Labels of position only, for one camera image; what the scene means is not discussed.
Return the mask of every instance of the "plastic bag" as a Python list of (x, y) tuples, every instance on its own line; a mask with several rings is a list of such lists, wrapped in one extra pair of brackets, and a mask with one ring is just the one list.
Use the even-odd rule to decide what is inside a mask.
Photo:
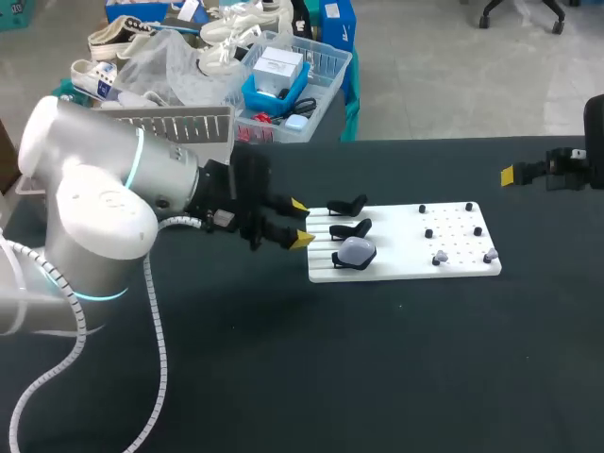
[(107, 99), (115, 101), (119, 92), (128, 91), (139, 96), (151, 92), (169, 106), (224, 104), (232, 84), (241, 76), (203, 75), (197, 68), (198, 58), (199, 51), (180, 33), (162, 30), (122, 68)]

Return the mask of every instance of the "white board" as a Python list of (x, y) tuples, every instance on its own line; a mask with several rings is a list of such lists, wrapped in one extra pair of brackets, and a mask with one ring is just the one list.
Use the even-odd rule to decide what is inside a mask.
[[(314, 283), (338, 281), (376, 281), (410, 278), (487, 277), (498, 276), (501, 261), (483, 262), (484, 254), (493, 244), (480, 206), (471, 202), (426, 204), (426, 213), (417, 205), (367, 206), (355, 218), (329, 215), (326, 208), (310, 210), (306, 228), (316, 239), (308, 247), (309, 279)], [(354, 227), (366, 218), (373, 226), (367, 240), (376, 245), (377, 255), (364, 271), (334, 269), (331, 254), (337, 252), (341, 241), (332, 241), (329, 227)], [(482, 235), (475, 236), (474, 228)], [(432, 229), (432, 239), (424, 235)], [(440, 266), (432, 264), (438, 250), (448, 255)]]

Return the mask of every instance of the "blue box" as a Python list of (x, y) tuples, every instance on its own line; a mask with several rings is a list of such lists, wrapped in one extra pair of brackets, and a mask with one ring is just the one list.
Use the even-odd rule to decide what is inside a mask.
[(271, 116), (279, 116), (291, 110), (295, 101), (298, 100), (298, 97), (309, 83), (309, 70), (310, 64), (305, 62), (300, 75), (292, 85), (290, 92), (285, 96), (285, 99), (277, 99), (257, 92), (254, 75), (252, 74), (242, 86), (245, 107), (258, 112), (263, 111)]
[(35, 7), (34, 0), (0, 0), (0, 31), (28, 26)]
[[(161, 22), (166, 17), (166, 12), (170, 7), (169, 3), (131, 3), (127, 5), (108, 5), (108, 3), (109, 0), (105, 3), (105, 12), (109, 23), (120, 16), (136, 17), (143, 22)], [(174, 2), (174, 5), (182, 8), (184, 2)]]
[[(355, 46), (357, 16), (351, 0), (321, 0), (321, 42), (333, 45), (336, 49), (351, 52)], [(346, 98), (350, 88), (350, 71), (348, 66), (342, 89)]]

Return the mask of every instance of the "concrete floor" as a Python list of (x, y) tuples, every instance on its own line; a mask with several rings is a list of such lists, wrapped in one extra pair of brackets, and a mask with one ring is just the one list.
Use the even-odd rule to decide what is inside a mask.
[[(353, 0), (361, 62), (360, 140), (582, 134), (604, 92), (604, 8), (508, 0), (477, 28), (485, 0)], [(32, 25), (0, 33), (0, 118), (18, 142), (37, 100), (87, 58), (102, 0), (38, 0)]]

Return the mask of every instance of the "dark tabletop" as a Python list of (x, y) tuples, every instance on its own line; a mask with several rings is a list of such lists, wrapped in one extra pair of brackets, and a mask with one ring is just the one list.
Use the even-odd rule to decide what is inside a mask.
[[(304, 251), (166, 230), (151, 262), (168, 396), (141, 451), (604, 451), (604, 193), (499, 187), (501, 169), (557, 146), (583, 139), (264, 148), (274, 189), (311, 207), (359, 193), (380, 205), (478, 201), (503, 272), (319, 285)], [(8, 235), (42, 243), (24, 203)], [(24, 453), (129, 445), (158, 387), (150, 320), (141, 271), (83, 356), (32, 398)], [(72, 344), (0, 339), (0, 432)]]

